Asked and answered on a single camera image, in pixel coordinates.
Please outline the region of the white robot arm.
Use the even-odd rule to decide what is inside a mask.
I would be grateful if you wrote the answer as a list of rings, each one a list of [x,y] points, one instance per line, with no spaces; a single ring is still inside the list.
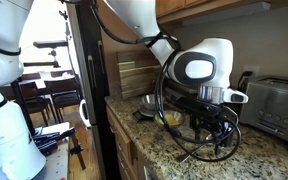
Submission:
[[[233,64],[232,42],[222,38],[207,38],[198,45],[183,50],[176,38],[162,32],[155,12],[155,0],[104,0],[159,60],[162,69],[156,84],[157,112],[163,114],[162,82],[168,77],[183,86],[200,88],[195,100],[181,97],[175,104],[192,116],[193,130],[211,134],[209,142],[217,149],[226,147],[238,124],[222,117],[226,103],[246,103],[248,96],[230,88],[229,76]]]

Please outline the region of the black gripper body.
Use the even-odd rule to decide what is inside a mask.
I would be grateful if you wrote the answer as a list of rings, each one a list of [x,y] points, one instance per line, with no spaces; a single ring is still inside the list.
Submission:
[[[222,108],[200,100],[192,100],[181,97],[175,101],[175,105],[189,114],[194,114],[197,118],[197,125],[202,129],[213,133],[216,137],[224,135],[228,129],[228,124],[220,119]]]

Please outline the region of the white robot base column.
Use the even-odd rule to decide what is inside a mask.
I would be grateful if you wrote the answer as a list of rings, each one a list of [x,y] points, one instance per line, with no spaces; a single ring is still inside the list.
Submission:
[[[0,0],[0,87],[23,73],[19,42],[32,4],[33,0]],[[0,180],[32,180],[45,162],[21,107],[0,92]]]

